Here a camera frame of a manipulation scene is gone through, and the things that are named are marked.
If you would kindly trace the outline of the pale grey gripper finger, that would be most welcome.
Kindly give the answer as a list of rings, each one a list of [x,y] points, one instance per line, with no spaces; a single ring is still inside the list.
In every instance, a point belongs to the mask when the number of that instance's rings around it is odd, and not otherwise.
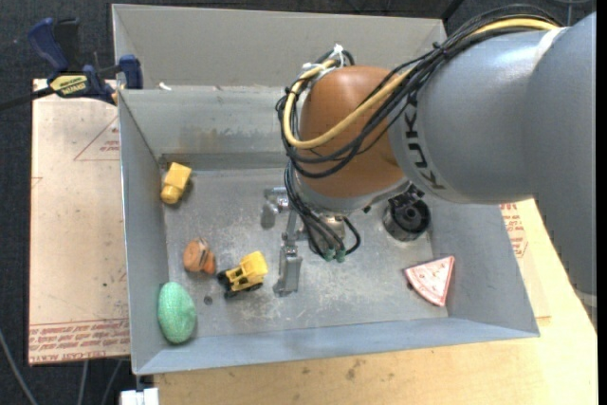
[[[261,226],[271,229],[275,225],[276,217],[289,209],[289,198],[285,186],[273,187],[264,190],[265,202],[261,212]]]
[[[276,296],[286,297],[298,291],[302,262],[296,247],[281,248],[279,277],[272,288]]]

